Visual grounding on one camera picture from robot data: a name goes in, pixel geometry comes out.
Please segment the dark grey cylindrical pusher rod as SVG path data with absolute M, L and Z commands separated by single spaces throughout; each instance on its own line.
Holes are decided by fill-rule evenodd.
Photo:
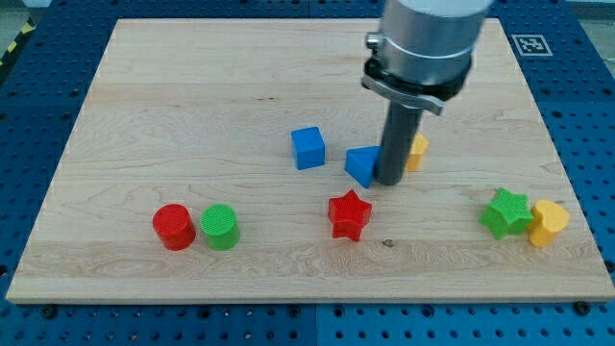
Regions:
M 396 185 L 403 178 L 422 113 L 421 109 L 389 103 L 376 164 L 376 180 L 380 184 Z

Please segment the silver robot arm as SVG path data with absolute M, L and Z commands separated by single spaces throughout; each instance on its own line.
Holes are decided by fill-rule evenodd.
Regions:
M 389 101 L 375 177 L 403 178 L 422 115 L 443 112 L 464 86 L 491 0 L 387 0 L 378 30 L 365 37 L 371 51 L 362 85 Z

